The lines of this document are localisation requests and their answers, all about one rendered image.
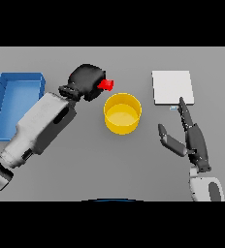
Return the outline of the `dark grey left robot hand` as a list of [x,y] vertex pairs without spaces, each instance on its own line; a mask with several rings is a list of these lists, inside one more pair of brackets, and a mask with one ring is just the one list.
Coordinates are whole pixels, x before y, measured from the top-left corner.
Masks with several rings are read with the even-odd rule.
[[58,91],[61,96],[72,101],[78,102],[80,98],[84,98],[87,102],[91,102],[103,92],[98,85],[105,78],[106,72],[101,68],[82,64],[70,74],[68,83],[60,86]]

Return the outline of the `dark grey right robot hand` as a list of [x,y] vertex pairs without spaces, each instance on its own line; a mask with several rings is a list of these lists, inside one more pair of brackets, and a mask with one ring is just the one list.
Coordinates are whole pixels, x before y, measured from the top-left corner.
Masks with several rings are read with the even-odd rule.
[[189,109],[182,97],[179,98],[178,112],[185,134],[185,143],[178,141],[167,133],[163,124],[158,125],[162,145],[180,157],[188,156],[189,162],[199,172],[211,171],[209,155],[204,135],[197,123],[194,123]]

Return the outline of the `red beaker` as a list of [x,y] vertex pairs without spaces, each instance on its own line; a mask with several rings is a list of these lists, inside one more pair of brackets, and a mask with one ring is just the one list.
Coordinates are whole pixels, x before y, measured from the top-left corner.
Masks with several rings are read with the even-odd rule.
[[110,79],[102,79],[101,82],[98,84],[99,89],[111,91],[114,86],[114,81]]

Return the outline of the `yellow bowl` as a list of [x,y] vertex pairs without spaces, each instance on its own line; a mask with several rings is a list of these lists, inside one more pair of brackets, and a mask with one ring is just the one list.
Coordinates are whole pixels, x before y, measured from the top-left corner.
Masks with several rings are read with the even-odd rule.
[[111,95],[103,107],[107,128],[120,136],[136,130],[142,115],[140,101],[129,93]]

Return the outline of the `pale square measuring scale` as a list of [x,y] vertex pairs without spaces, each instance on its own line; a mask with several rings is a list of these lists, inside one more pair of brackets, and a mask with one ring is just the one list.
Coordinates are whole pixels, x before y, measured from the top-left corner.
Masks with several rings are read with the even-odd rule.
[[170,106],[176,109],[179,98],[185,104],[195,104],[189,71],[152,71],[153,100],[156,106]]

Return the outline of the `blue tray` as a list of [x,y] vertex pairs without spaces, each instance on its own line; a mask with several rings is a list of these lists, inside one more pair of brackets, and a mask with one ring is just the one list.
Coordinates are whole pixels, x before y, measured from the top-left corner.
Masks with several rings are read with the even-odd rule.
[[0,141],[10,141],[18,120],[45,94],[42,73],[0,74]]

